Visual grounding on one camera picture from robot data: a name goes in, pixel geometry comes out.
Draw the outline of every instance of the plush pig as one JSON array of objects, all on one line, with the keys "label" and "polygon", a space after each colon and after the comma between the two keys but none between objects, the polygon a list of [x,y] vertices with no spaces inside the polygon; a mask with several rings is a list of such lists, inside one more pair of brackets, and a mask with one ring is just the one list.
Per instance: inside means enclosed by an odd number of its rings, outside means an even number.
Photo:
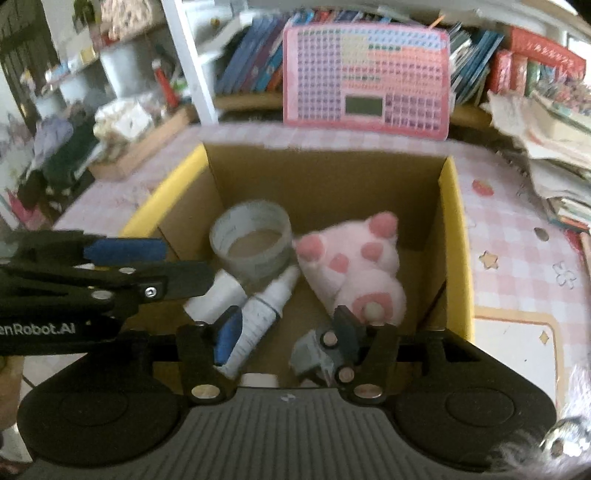
[{"label": "plush pig", "polygon": [[295,241],[302,273],[330,315],[344,305],[362,323],[402,322],[406,296],[395,277],[397,232],[396,216],[382,212]]}]

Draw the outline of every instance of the gray ridged panel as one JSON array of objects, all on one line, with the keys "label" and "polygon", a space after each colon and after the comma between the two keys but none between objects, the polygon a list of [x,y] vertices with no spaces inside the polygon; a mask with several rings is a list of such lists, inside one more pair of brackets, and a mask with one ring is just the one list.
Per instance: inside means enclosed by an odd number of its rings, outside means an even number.
[{"label": "gray ridged panel", "polygon": [[460,472],[410,448],[384,412],[334,389],[240,388],[222,405],[193,408],[150,455],[103,469],[38,461],[20,480],[505,480]]}]

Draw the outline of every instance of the pink board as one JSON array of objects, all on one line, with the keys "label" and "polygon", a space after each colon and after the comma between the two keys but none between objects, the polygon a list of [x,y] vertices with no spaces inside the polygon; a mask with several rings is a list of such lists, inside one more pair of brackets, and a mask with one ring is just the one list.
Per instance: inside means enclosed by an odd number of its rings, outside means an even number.
[{"label": "pink board", "polygon": [[385,24],[318,24],[284,32],[286,124],[445,140],[449,36]]}]

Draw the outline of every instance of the white shelf post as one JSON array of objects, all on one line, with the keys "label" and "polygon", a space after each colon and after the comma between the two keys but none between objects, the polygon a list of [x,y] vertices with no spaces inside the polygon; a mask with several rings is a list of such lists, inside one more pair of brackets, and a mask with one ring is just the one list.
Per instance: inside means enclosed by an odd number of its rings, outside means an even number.
[{"label": "white shelf post", "polygon": [[182,0],[162,0],[170,34],[202,125],[219,123]]}]

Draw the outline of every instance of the red bottle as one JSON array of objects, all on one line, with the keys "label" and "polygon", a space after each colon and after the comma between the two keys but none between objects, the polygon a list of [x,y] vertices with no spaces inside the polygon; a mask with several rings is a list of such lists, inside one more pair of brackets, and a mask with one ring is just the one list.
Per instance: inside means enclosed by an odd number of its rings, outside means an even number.
[{"label": "red bottle", "polygon": [[164,98],[166,98],[168,106],[170,108],[178,107],[178,98],[162,70],[162,62],[160,59],[156,59],[152,62],[152,70],[154,71],[156,80],[158,80],[158,83],[160,84],[160,88],[162,88],[162,93],[164,94]]}]

